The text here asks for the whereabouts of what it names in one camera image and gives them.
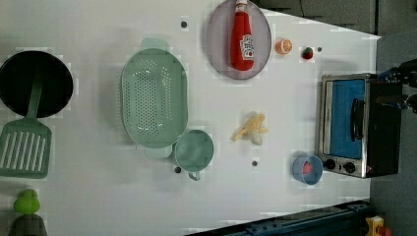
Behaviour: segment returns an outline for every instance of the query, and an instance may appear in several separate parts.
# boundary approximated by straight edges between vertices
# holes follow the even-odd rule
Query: green toy
[[[15,201],[15,211],[22,214],[33,214],[40,209],[37,193],[33,189],[24,190]]]

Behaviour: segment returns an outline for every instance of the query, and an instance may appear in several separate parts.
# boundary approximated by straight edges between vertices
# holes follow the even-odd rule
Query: blue cup
[[[306,162],[312,166],[312,171],[308,174],[303,174],[303,167]],[[302,183],[308,185],[317,184],[323,175],[323,163],[315,155],[306,157],[297,157],[292,164],[292,174],[294,178]]]

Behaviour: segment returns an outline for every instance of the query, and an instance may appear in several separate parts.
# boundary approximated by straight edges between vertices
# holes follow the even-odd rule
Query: ketchup label
[[[240,49],[242,50],[243,60],[254,60],[254,43],[252,42],[252,36],[245,34],[240,40]]]

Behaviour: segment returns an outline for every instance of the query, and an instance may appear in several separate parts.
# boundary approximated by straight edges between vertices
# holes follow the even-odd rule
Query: spatula handle
[[[39,66],[34,70],[34,79],[31,86],[30,102],[27,118],[36,118],[37,108],[39,107],[40,97],[42,96],[43,76],[39,73]]]

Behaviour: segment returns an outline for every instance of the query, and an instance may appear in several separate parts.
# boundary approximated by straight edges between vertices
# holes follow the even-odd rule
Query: white tabletop
[[[13,201],[25,188],[38,191],[39,214],[55,236],[182,235],[369,198],[369,179],[325,172],[307,187],[290,166],[315,152],[321,76],[374,72],[378,38],[263,10],[272,45],[287,37],[293,52],[279,56],[272,48],[262,72],[234,81],[211,66],[205,49],[205,28],[220,2],[1,1],[1,62],[20,50],[47,50],[70,67],[76,89],[64,111],[41,119],[53,132],[48,176],[0,177],[0,235],[18,216]],[[189,30],[181,30],[182,18]],[[201,181],[175,174],[172,158],[146,158],[123,128],[120,75],[147,36],[168,39],[188,75],[189,127],[214,141]],[[303,62],[303,46],[323,51]],[[252,111],[267,116],[264,145],[233,143]],[[17,117],[0,104],[1,126]]]

